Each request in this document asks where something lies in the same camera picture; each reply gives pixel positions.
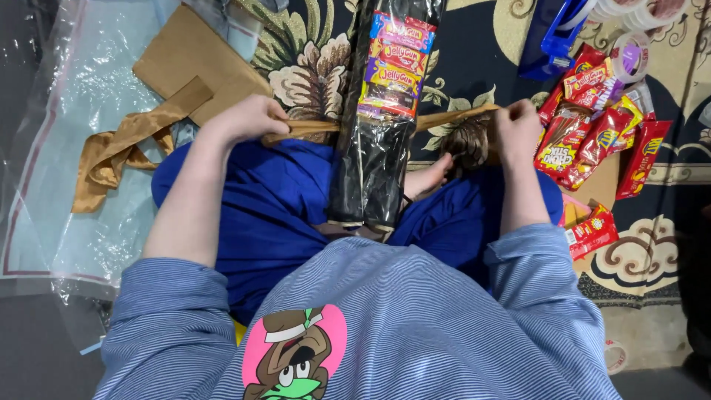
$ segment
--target blue tape dispenser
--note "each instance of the blue tape dispenser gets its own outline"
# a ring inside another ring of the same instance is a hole
[[[518,75],[548,80],[570,69],[568,52],[597,0],[539,0],[528,28]]]

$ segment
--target blue striped shirt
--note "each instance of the blue striped shirt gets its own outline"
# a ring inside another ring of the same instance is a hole
[[[343,358],[325,393],[300,399],[620,399],[602,315],[577,289],[563,230],[519,228],[489,244],[484,260],[493,295],[416,246],[334,241],[276,285],[240,346],[224,276],[141,260],[124,271],[95,398],[241,399],[255,376],[242,373],[255,365],[245,359],[255,321],[263,332],[265,315],[335,305],[348,331]],[[298,363],[258,398],[292,399],[284,388],[308,366]]]

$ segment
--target sleeve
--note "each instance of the sleeve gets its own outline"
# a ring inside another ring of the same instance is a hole
[[[213,269],[174,258],[126,269],[95,399],[208,399],[237,351],[226,283]]]
[[[604,361],[602,314],[577,288],[565,231],[521,227],[489,244],[484,262],[494,298],[581,397],[618,399]]]

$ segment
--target hand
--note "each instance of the hand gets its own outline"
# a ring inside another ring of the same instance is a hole
[[[285,135],[289,133],[289,126],[283,120],[287,119],[289,117],[276,100],[261,95],[251,95],[213,117],[205,124],[203,131],[233,146],[265,133]]]
[[[509,169],[533,166],[533,153],[543,127],[531,101],[519,100],[497,110],[494,126],[501,164]]]

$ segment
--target gold satin ribbon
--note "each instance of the gold satin ribbon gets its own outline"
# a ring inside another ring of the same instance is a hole
[[[415,132],[428,130],[429,128],[438,127],[448,122],[460,120],[461,118],[473,117],[482,112],[498,110],[501,108],[496,104],[485,104],[481,107],[472,108],[470,110],[438,112],[437,114],[420,115],[417,117],[417,129]],[[302,120],[287,120],[285,121],[291,128],[291,132],[287,135],[278,135],[269,133],[262,136],[262,144],[265,147],[273,147],[284,139],[297,139],[300,137],[312,135],[320,132],[338,132],[341,126],[337,122],[326,121],[302,121]]]
[[[166,154],[173,151],[170,126],[187,117],[211,99],[213,91],[199,78],[193,78],[176,94],[148,112],[128,114],[115,131],[89,136],[79,158],[73,213],[92,213],[99,209],[109,189],[121,182],[124,164],[153,170],[136,143],[152,136]]]

